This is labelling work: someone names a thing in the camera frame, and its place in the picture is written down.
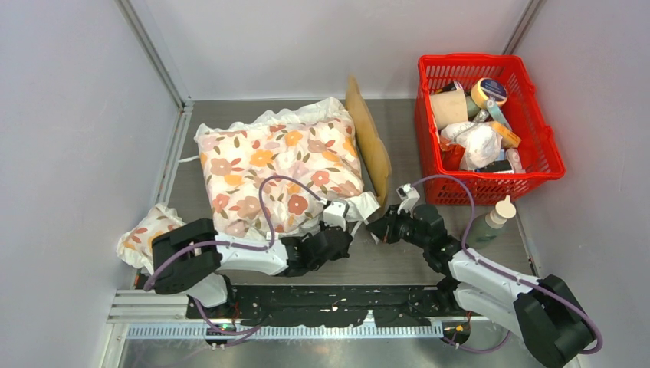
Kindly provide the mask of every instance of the cardboard piece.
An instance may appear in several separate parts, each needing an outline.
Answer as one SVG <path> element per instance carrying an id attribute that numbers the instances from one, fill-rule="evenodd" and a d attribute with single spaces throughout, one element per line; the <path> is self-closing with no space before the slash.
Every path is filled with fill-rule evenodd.
<path id="1" fill-rule="evenodd" d="M 347 83 L 346 109 L 354 121 L 356 141 L 361 151 L 361 157 L 375 188 L 377 202 L 383 209 L 388 198 L 389 177 L 392 172 L 390 158 L 377 133 L 375 120 L 370 115 L 366 101 L 361 96 L 356 78 L 350 75 Z"/>
<path id="2" fill-rule="evenodd" d="M 429 96 L 435 127 L 444 129 L 453 123 L 468 121 L 467 103 L 463 90 L 453 90 Z"/>

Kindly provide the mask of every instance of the metal floor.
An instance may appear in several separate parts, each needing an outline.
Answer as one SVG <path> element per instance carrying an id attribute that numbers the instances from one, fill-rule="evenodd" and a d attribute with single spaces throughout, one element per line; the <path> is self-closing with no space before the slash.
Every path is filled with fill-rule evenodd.
<path id="1" fill-rule="evenodd" d="M 194 105 L 181 157 L 198 154 L 194 133 L 200 123 L 212 128 L 227 128 L 235 121 L 250 123 L 266 110 L 278 112 L 287 108 L 295 110 L 315 101 L 263 100 L 263 101 L 199 101 Z M 379 136 L 388 150 L 392 164 L 392 191 L 388 203 L 398 203 L 394 189 L 401 184 L 422 177 L 417 140 L 413 126 L 415 100 L 367 100 Z M 366 188 L 372 188 L 364 168 Z M 186 222 L 210 218 L 211 210 L 198 160 L 180 163 L 173 182 L 169 206 L 177 209 Z M 469 208 L 440 206 L 447 230 L 459 236 L 469 220 Z M 478 213 L 489 211 L 479 207 Z M 519 229 L 515 221 L 506 225 L 506 232 L 494 240 L 481 253 L 506 267 L 530 274 L 530 266 Z M 400 242 L 393 245 L 376 245 L 362 227 L 350 246 L 350 258 L 327 262 L 318 272 L 296 279 L 276 278 L 265 274 L 228 271 L 235 284 L 435 284 L 442 278 L 428 268 L 422 252 L 414 245 Z"/>

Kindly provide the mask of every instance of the plastic container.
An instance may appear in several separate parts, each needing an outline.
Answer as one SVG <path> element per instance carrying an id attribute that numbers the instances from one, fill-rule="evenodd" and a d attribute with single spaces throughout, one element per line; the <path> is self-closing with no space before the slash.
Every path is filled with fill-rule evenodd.
<path id="1" fill-rule="evenodd" d="M 415 104 L 415 129 L 418 136 L 422 175 L 446 174 L 462 180 L 477 205 L 493 205 L 505 195 L 513 201 L 547 180 L 564 176 L 565 168 L 557 150 L 553 130 L 546 125 L 535 100 L 535 86 L 524 63 L 517 56 L 488 54 L 425 55 L 418 62 L 420 85 Z M 494 78 L 507 89 L 508 100 L 501 108 L 513 131 L 522 139 L 518 147 L 525 173 L 494 174 L 448 171 L 443 165 L 438 131 L 429 94 L 456 80 L 465 90 L 482 77 Z M 428 203 L 468 205 L 465 191 L 448 179 L 425 183 Z"/>
<path id="2" fill-rule="evenodd" d="M 474 249 L 485 249 L 497 236 L 505 232 L 505 223 L 517 214 L 517 209 L 510 202 L 510 196 L 497 202 L 488 214 L 479 216 L 471 223 L 467 244 Z"/>

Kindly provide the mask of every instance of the small floral pillow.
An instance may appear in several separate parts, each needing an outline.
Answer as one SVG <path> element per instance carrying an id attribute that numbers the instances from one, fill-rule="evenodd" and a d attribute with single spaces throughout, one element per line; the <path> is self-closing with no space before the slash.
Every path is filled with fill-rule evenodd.
<path id="1" fill-rule="evenodd" d="M 195 140 L 217 231 L 242 238 L 265 237 L 269 229 L 258 190 L 272 175 L 297 179 L 326 199 L 361 194 L 354 124 L 343 105 L 332 100 L 334 108 L 324 113 L 318 113 L 314 104 L 308 106 L 316 106 L 307 109 L 309 113 L 304 112 L 308 107 L 295 113 L 283 110 L 253 124 L 236 123 L 230 130 L 199 127 Z M 316 199 L 287 180 L 266 184 L 263 200 L 280 234 L 312 228 L 322 212 Z"/>
<path id="2" fill-rule="evenodd" d="M 135 268 L 146 268 L 153 273 L 151 242 L 185 223 L 176 215 L 175 209 L 163 204 L 154 206 L 147 216 L 130 232 L 122 235 L 117 243 L 117 256 Z"/>

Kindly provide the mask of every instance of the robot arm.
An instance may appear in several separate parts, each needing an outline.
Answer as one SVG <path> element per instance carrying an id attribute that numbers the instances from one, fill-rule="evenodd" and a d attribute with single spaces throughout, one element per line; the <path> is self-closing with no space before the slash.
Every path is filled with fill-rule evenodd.
<path id="1" fill-rule="evenodd" d="M 219 234 L 210 219 L 199 219 L 154 239 L 154 270 L 159 271 L 153 286 L 157 294 L 187 294 L 205 307 L 228 300 L 227 279 L 215 271 L 257 271 L 274 276 L 296 277 L 316 271 L 327 261 L 349 257 L 352 235 L 345 231 L 348 205 L 327 202 L 320 231 L 304 237 L 286 237 L 268 247 L 255 241 Z M 160 269 L 177 252 L 192 243 L 212 242 L 188 251 Z"/>
<path id="2" fill-rule="evenodd" d="M 367 228 L 385 242 L 403 239 L 422 248 L 429 267 L 446 276 L 435 292 L 441 309 L 472 311 L 500 324 L 521 338 L 546 367 L 565 366 L 595 340 L 578 314 L 548 293 L 527 286 L 540 286 L 582 310 L 562 279 L 519 274 L 473 249 L 465 251 L 448 235 L 433 205 L 415 206 L 419 199 L 415 189 L 407 184 L 397 192 L 402 203 L 391 205 Z"/>

